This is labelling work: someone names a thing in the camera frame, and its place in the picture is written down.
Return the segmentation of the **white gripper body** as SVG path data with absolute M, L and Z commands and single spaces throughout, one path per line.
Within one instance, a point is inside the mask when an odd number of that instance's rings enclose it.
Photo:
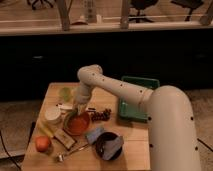
M 92 96 L 92 89 L 80 85 L 76 88 L 74 95 L 74 105 L 79 107 L 80 105 L 87 105 Z

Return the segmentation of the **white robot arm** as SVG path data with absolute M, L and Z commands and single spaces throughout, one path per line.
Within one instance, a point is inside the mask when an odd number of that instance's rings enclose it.
M 81 67 L 77 77 L 77 104 L 87 104 L 99 87 L 148 114 L 151 171 L 202 171 L 193 109 L 182 90 L 116 80 L 104 76 L 99 65 Z

